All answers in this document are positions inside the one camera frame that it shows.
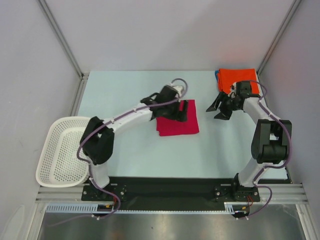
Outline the crimson red t-shirt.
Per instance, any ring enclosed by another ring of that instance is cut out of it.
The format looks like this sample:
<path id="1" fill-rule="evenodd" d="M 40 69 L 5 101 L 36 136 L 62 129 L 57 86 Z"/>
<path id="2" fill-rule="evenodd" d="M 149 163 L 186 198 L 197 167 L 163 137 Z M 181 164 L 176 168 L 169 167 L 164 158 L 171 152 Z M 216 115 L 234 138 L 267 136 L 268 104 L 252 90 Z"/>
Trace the crimson red t-shirt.
<path id="1" fill-rule="evenodd" d="M 196 101 L 194 99 L 184 100 L 180 103 L 180 110 L 188 102 L 186 111 L 187 121 L 180 122 L 176 120 L 166 119 L 164 117 L 156 118 L 156 130 L 160 137 L 171 137 L 181 135 L 194 135 L 200 132 Z"/>

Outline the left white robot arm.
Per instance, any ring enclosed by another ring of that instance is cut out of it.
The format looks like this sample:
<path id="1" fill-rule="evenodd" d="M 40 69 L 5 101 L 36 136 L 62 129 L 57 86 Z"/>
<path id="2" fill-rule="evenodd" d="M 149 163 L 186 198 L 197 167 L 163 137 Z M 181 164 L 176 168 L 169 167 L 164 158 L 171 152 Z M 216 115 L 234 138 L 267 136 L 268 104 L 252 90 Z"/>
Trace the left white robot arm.
<path id="1" fill-rule="evenodd" d="M 94 185 L 92 194 L 97 199 L 105 200 L 110 195 L 107 161 L 113 154 L 115 137 L 159 117 L 186 122 L 188 103 L 183 103 L 181 98 L 187 89 L 182 85 L 165 85 L 159 93 L 143 98 L 125 113 L 104 120 L 97 116 L 89 120 L 80 139 L 77 158 L 88 163 L 89 178 Z"/>

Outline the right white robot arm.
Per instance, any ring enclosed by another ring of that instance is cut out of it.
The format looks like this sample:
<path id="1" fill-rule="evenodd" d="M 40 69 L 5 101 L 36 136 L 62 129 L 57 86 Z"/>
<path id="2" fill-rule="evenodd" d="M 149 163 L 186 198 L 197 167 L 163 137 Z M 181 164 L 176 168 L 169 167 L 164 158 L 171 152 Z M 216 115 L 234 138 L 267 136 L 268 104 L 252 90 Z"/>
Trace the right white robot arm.
<path id="1" fill-rule="evenodd" d="M 207 112 L 219 111 L 218 120 L 229 120 L 242 110 L 255 123 L 251 159 L 231 182 L 228 195 L 240 202 L 258 193 L 259 180 L 269 169 L 285 168 L 292 156 L 292 123 L 272 113 L 263 103 L 264 95 L 255 93 L 252 80 L 233 83 L 230 93 L 220 91 Z"/>

